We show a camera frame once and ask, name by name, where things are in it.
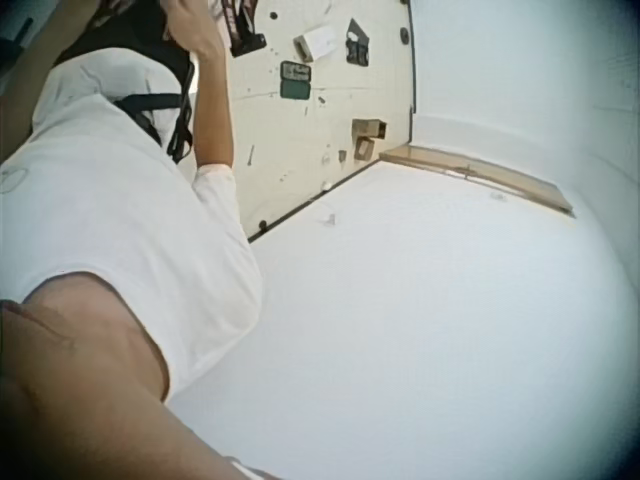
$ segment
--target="white t-shirt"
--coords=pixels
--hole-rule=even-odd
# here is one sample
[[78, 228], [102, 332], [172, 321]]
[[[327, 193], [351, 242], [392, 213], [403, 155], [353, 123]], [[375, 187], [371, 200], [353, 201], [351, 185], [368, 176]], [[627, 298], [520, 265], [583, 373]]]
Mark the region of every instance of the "white t-shirt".
[[[201, 168], [189, 184], [109, 101], [168, 89], [180, 86], [167, 68], [122, 49], [51, 72], [33, 135], [0, 168], [0, 297], [21, 302], [50, 278], [97, 275], [157, 343], [171, 396], [252, 329], [262, 286], [231, 169]], [[154, 114], [165, 143], [176, 115]]]

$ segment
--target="wooden strip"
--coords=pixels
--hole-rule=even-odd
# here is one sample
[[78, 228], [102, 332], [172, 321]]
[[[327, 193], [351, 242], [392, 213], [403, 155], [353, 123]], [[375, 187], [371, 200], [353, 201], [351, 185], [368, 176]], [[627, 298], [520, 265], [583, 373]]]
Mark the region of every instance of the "wooden strip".
[[521, 192], [530, 200], [565, 213], [573, 207], [552, 183], [493, 163], [451, 153], [404, 145], [380, 155], [383, 160], [420, 168], [439, 168], [464, 175], [465, 178], [486, 180]]

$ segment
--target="black clip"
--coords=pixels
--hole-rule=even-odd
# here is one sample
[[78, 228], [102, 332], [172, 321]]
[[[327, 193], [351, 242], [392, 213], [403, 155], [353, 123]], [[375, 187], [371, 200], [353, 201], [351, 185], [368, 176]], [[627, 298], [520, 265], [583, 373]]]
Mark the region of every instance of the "black clip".
[[258, 0], [241, 0], [240, 12], [236, 14], [236, 0], [222, 0], [222, 11], [227, 21], [231, 38], [231, 54], [235, 57], [261, 50], [267, 39], [256, 33], [255, 14]]

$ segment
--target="black strap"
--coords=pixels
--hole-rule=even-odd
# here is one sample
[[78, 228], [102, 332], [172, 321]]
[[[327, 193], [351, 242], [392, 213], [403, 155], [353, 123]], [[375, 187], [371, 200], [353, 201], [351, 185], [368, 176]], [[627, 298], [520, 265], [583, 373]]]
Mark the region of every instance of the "black strap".
[[116, 106], [130, 112], [152, 112], [182, 108], [182, 95], [178, 93], [152, 93], [129, 95], [116, 102]]
[[[189, 101], [189, 88], [193, 81], [195, 67], [189, 62], [189, 70], [186, 82], [182, 85], [182, 93], [149, 93], [142, 95], [129, 95], [114, 105], [125, 112], [129, 117], [138, 124], [153, 140], [162, 146], [162, 140], [158, 134], [158, 130], [154, 127], [144, 112], [153, 112], [155, 110], [173, 110], [179, 109], [180, 114], [176, 120], [176, 128], [169, 142], [167, 154], [173, 158], [175, 163], [185, 158], [193, 148], [193, 135], [189, 130], [189, 123], [193, 110]], [[189, 150], [185, 153], [185, 145], [189, 145]]]

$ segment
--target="sleeve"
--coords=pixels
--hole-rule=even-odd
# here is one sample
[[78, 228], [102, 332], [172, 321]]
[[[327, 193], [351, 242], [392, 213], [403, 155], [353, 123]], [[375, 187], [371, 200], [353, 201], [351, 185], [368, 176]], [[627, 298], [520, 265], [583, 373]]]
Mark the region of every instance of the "sleeve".
[[242, 231], [236, 181], [229, 166], [200, 167], [193, 182], [193, 190], [212, 219]]

